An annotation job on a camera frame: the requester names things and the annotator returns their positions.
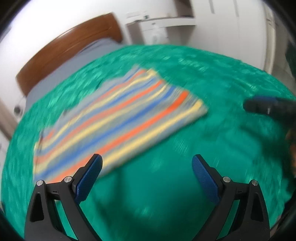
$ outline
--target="wooden bed headboard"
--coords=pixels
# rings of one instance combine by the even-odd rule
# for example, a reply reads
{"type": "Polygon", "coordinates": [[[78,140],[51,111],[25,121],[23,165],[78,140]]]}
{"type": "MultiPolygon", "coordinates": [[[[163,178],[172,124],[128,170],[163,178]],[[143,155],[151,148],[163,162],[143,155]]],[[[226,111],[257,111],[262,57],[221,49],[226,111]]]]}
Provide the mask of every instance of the wooden bed headboard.
{"type": "Polygon", "coordinates": [[[122,41],[119,25],[109,13],[83,22],[64,32],[36,53],[17,74],[17,82],[25,96],[43,78],[72,58],[91,42],[110,37],[122,41]]]}

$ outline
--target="white cabinet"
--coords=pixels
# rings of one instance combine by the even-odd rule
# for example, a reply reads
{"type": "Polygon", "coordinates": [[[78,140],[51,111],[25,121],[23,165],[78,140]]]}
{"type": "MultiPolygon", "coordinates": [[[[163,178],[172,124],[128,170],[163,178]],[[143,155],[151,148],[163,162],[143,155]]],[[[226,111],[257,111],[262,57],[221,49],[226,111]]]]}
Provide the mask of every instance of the white cabinet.
{"type": "Polygon", "coordinates": [[[177,44],[180,45],[180,30],[183,26],[195,26],[196,21],[191,17],[154,18],[128,23],[133,44],[177,44]]]}
{"type": "Polygon", "coordinates": [[[196,26],[186,45],[264,68],[266,17],[261,0],[191,0],[196,26]]]}

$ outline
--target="gray bedsheet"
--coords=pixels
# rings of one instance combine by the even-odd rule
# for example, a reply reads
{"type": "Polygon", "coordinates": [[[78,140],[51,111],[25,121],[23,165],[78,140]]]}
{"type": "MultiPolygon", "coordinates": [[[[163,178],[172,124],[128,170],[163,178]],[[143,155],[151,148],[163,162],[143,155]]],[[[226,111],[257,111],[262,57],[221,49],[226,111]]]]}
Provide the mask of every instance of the gray bedsheet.
{"type": "Polygon", "coordinates": [[[120,49],[123,46],[124,45],[119,44],[109,38],[99,39],[86,46],[73,58],[63,63],[55,71],[53,71],[34,86],[27,96],[25,112],[27,112],[36,101],[50,92],[71,74],[75,73],[77,70],[92,62],[93,60],[112,51],[120,49]]]}

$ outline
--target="blue gripper pad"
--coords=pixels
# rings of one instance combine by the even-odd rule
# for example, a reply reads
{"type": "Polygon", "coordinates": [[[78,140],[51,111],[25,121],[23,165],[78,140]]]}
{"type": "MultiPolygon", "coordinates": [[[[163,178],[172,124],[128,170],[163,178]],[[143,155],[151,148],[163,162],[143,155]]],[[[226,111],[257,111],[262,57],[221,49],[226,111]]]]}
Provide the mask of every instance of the blue gripper pad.
{"type": "Polygon", "coordinates": [[[220,201],[218,185],[197,156],[192,158],[192,169],[208,199],[217,205],[220,201]]]}
{"type": "Polygon", "coordinates": [[[102,157],[98,155],[78,183],[75,197],[77,204],[85,201],[89,195],[98,175],[100,174],[100,171],[102,170],[102,162],[102,157]]]}
{"type": "Polygon", "coordinates": [[[275,97],[264,96],[264,95],[256,95],[252,99],[253,100],[261,100],[261,101],[277,101],[277,99],[275,97]]]}

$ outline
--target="yellow stripe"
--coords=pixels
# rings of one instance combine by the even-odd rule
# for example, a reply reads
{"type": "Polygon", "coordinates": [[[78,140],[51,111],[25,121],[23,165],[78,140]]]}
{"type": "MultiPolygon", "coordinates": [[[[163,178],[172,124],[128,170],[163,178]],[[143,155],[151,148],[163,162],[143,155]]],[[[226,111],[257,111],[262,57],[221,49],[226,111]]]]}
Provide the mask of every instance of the yellow stripe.
{"type": "Polygon", "coordinates": [[[123,148],[116,150],[112,152],[109,156],[106,156],[103,158],[103,168],[106,165],[110,165],[113,162],[120,159],[122,156],[126,155],[127,153],[131,152],[131,150],[137,149],[143,144],[147,143],[151,139],[157,137],[159,133],[164,131],[165,129],[169,128],[170,126],[174,125],[176,122],[186,118],[188,115],[196,112],[199,110],[199,108],[202,106],[203,102],[201,100],[198,100],[193,107],[191,107],[189,110],[180,113],[173,119],[168,120],[167,122],[163,123],[162,125],[156,127],[154,130],[148,132],[146,135],[141,136],[137,139],[135,139],[133,142],[124,145],[123,148]]]}
{"type": "Polygon", "coordinates": [[[106,104],[108,101],[114,99],[117,95],[119,95],[120,93],[124,92],[125,90],[127,90],[128,88],[130,88],[131,86],[133,86],[134,84],[137,84],[139,82],[145,81],[148,78],[150,78],[151,76],[155,75],[156,72],[152,69],[147,71],[148,75],[142,78],[136,78],[132,83],[130,83],[128,86],[126,86],[125,88],[120,89],[119,91],[115,92],[113,95],[109,96],[106,99],[103,99],[102,101],[98,102],[95,105],[92,105],[89,108],[86,108],[85,110],[83,110],[78,116],[76,116],[75,118],[73,118],[72,120],[70,120],[69,122],[67,122],[51,139],[49,139],[48,141],[42,143],[42,145],[44,145],[45,143],[47,145],[52,144],[57,138],[59,138],[59,136],[72,124],[76,123],[81,117],[83,117],[84,115],[86,115],[87,113],[91,112],[92,110],[106,104]]]}
{"type": "Polygon", "coordinates": [[[58,148],[56,151],[54,151],[46,161],[38,164],[38,172],[43,171],[44,169],[46,169],[48,163],[55,157],[57,157],[58,155],[60,155],[61,153],[63,153],[64,151],[66,151],[69,147],[71,147],[72,145],[74,145],[75,143],[79,142],[82,138],[88,136],[89,134],[91,134],[92,132],[94,132],[96,129],[102,127],[103,125],[107,124],[108,122],[110,122],[111,120],[115,119],[116,117],[131,111],[132,109],[136,108],[139,105],[144,104],[145,102],[148,102],[152,99],[154,99],[155,97],[157,97],[161,92],[163,92],[165,90],[165,88],[167,87],[167,84],[164,85],[158,92],[156,92],[155,94],[153,94],[152,96],[150,96],[149,98],[147,98],[146,100],[143,100],[141,102],[138,102],[134,105],[131,105],[129,108],[125,108],[122,111],[116,112],[113,115],[110,115],[109,117],[101,120],[100,122],[97,122],[91,126],[89,126],[88,128],[86,128],[83,132],[79,133],[78,135],[74,136],[70,141],[66,142],[63,146],[61,146],[60,148],[58,148]]]}

